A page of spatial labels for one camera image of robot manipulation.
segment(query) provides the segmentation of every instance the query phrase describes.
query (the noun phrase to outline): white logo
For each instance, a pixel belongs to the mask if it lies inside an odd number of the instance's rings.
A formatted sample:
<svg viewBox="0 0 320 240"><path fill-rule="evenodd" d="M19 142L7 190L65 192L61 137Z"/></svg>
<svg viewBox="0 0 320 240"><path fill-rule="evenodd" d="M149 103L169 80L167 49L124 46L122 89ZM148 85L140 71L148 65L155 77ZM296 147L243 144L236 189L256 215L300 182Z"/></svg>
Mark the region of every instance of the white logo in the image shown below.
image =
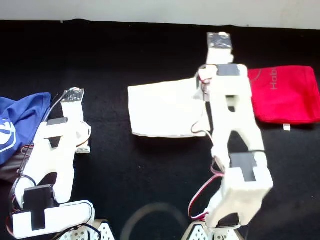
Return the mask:
<svg viewBox="0 0 320 240"><path fill-rule="evenodd" d="M14 124L5 118L0 119L0 153L13 148L16 140L16 128Z"/></svg>

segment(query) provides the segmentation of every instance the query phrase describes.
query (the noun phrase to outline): black table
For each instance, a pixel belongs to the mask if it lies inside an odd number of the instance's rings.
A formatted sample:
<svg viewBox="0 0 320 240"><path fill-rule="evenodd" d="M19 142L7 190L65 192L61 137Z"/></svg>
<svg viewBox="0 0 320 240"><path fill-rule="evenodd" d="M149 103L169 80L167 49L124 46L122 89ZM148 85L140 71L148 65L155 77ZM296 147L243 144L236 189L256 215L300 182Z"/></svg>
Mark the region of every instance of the black table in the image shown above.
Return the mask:
<svg viewBox="0 0 320 240"><path fill-rule="evenodd" d="M168 203L187 219L190 199L211 176L207 138L149 139L131 134L127 87L190 78L206 62L207 32L231 34L234 62L249 69L314 68L319 79L320 31L146 23L0 21L0 96L14 100L85 88L83 110L92 126L92 152L76 156L71 201L89 200L119 239L126 220L149 203ZM56 108L52 118L60 117ZM259 123L274 188L249 225L248 239L319 239L320 125ZM229 149L245 149L234 134ZM0 222L10 184L0 185ZM219 187L212 185L196 211ZM11 239L0 224L0 239ZM177 239L184 233L167 213L141 220L131 239Z"/></svg>

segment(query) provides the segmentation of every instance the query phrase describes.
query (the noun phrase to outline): white perforated base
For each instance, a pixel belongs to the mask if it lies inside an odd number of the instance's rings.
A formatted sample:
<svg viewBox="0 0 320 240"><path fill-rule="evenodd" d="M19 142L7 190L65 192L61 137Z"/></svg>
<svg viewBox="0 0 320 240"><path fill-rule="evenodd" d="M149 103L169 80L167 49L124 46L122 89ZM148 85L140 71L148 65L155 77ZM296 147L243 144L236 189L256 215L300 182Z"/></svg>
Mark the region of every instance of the white perforated base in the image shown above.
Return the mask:
<svg viewBox="0 0 320 240"><path fill-rule="evenodd" d="M208 236L201 224L197 224L190 233L187 240L240 240L233 229L221 230L214 233L211 232Z"/></svg>
<svg viewBox="0 0 320 240"><path fill-rule="evenodd" d="M209 240L202 225L196 225L191 232L188 240Z"/></svg>
<svg viewBox="0 0 320 240"><path fill-rule="evenodd" d="M81 227L78 230L70 231L65 233L60 240L88 240L89 234L88 231L90 229L87 227ZM115 240L115 237L111 231L111 228L107 222L101 223L99 227L99 232L101 233L101 240ZM98 240L99 235L96 232L93 232L93 237L90 238L91 240Z"/></svg>
<svg viewBox="0 0 320 240"><path fill-rule="evenodd" d="M101 233L101 240L115 240L115 237L111 231L111 228L107 222L101 223L99 227L99 232ZM98 233L94 234L94 240L98 240L99 235Z"/></svg>

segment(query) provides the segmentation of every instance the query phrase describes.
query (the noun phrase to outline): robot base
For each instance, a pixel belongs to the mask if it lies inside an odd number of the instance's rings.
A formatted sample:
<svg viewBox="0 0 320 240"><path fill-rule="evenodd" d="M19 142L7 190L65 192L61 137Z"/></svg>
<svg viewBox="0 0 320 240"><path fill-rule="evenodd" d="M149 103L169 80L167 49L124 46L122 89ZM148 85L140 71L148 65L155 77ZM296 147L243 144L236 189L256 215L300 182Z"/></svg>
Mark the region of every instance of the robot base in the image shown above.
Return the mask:
<svg viewBox="0 0 320 240"><path fill-rule="evenodd" d="M95 220L92 224L101 233L101 240L115 240L111 231L109 222L106 220ZM78 230L73 230L65 233L60 240L98 240L99 235L94 233L93 237L89 236L89 231L86 227L80 227Z"/></svg>
<svg viewBox="0 0 320 240"><path fill-rule="evenodd" d="M243 237L234 229L210 232L203 221L194 221L189 225L181 240L243 240Z"/></svg>

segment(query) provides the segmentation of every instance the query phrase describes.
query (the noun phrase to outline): red pouch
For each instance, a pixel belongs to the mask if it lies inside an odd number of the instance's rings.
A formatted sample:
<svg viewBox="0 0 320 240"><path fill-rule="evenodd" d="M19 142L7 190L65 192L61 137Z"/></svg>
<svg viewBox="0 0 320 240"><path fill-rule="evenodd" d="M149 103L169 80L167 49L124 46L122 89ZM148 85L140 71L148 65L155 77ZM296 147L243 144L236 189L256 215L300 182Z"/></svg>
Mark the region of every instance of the red pouch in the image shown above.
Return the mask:
<svg viewBox="0 0 320 240"><path fill-rule="evenodd" d="M309 66L251 69L248 77L256 117L266 123L311 124L320 121L320 95Z"/></svg>

